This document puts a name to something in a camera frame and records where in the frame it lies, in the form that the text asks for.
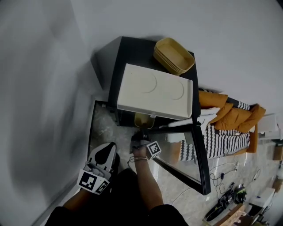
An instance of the white wall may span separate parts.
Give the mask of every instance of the white wall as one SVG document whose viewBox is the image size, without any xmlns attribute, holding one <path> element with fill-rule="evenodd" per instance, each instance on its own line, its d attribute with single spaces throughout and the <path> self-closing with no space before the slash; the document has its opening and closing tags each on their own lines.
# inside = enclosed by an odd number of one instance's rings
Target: white wall
<svg viewBox="0 0 283 226">
<path fill-rule="evenodd" d="M 71 0 L 88 51 L 169 36 L 196 56 L 199 83 L 283 110 L 283 10 L 276 0 Z"/>
<path fill-rule="evenodd" d="M 0 224 L 31 225 L 86 160 L 100 85 L 69 0 L 0 2 Z"/>
</svg>

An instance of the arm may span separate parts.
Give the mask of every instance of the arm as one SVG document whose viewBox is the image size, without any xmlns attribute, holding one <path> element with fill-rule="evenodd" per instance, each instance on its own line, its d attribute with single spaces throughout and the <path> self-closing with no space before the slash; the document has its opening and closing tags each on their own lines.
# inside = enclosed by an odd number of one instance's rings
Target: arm
<svg viewBox="0 0 283 226">
<path fill-rule="evenodd" d="M 83 206 L 86 205 L 90 199 L 95 196 L 95 194 L 88 192 L 85 189 L 81 189 L 77 194 L 75 194 L 72 198 L 70 198 L 63 207 L 68 210 L 75 212 L 80 210 Z"/>
<path fill-rule="evenodd" d="M 146 147 L 141 147 L 138 151 L 133 151 L 134 157 L 146 157 Z M 150 211 L 156 206 L 163 205 L 163 199 L 161 191 L 157 182 L 152 176 L 149 164 L 146 160 L 141 159 L 135 161 L 135 166 L 138 175 L 138 186 L 141 193 L 141 197 L 145 203 L 145 206 Z"/>
</svg>

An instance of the white lid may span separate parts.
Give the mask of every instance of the white lid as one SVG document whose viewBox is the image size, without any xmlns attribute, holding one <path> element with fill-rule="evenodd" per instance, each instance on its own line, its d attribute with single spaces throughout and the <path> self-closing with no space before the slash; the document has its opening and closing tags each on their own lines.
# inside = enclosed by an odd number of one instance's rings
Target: white lid
<svg viewBox="0 0 283 226">
<path fill-rule="evenodd" d="M 165 72 L 126 64 L 117 107 L 183 120 L 191 117 L 193 83 Z"/>
</svg>

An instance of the white cable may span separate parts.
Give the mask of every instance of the white cable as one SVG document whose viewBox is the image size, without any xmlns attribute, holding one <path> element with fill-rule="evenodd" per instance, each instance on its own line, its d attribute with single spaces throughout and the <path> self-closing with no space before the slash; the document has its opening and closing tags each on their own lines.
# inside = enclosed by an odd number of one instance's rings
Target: white cable
<svg viewBox="0 0 283 226">
<path fill-rule="evenodd" d="M 172 206 L 173 206 L 173 203 L 182 195 L 182 194 L 184 194 L 187 190 L 189 190 L 189 189 L 191 189 L 191 188 L 188 188 L 188 189 L 186 189 L 186 190 L 184 190 L 181 194 L 179 194 L 178 195 L 178 197 L 177 198 L 175 198 L 175 200 L 172 202 Z"/>
<path fill-rule="evenodd" d="M 232 165 L 234 165 L 234 166 L 235 166 L 235 169 L 237 169 L 237 168 L 238 168 L 238 167 L 237 167 L 234 163 L 230 163 L 230 162 L 228 162 L 228 163 L 223 163 L 223 164 L 221 164 L 221 165 L 218 165 L 218 166 L 213 167 L 212 169 L 210 169 L 210 170 L 209 170 L 209 172 L 210 172 L 211 170 L 213 170 L 213 169 L 217 168 L 217 167 L 220 167 L 220 166 L 223 166 L 223 165 L 226 165 L 226 164 L 232 164 Z"/>
<path fill-rule="evenodd" d="M 235 160 L 235 157 L 236 157 L 236 155 L 234 155 L 234 158 L 233 158 L 233 160 L 234 160 L 234 161 L 235 161 L 236 163 L 239 163 L 238 161 L 236 161 L 236 160 Z"/>
<path fill-rule="evenodd" d="M 261 173 L 261 170 L 258 169 L 258 170 L 256 171 L 256 174 L 255 174 L 255 176 L 253 177 L 252 181 L 257 180 L 257 179 L 260 177 L 260 173 Z"/>
</svg>

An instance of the cardboard box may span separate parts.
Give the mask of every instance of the cardboard box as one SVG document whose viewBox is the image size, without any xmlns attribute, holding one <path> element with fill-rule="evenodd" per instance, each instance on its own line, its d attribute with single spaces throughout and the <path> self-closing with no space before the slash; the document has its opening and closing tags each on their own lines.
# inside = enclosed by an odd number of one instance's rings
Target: cardboard box
<svg viewBox="0 0 283 226">
<path fill-rule="evenodd" d="M 283 146 L 275 147 L 273 160 L 283 160 Z"/>
<path fill-rule="evenodd" d="M 272 188 L 275 189 L 276 193 L 278 193 L 280 191 L 282 184 L 283 184 L 283 180 L 282 179 L 276 179 L 274 181 Z"/>
</svg>

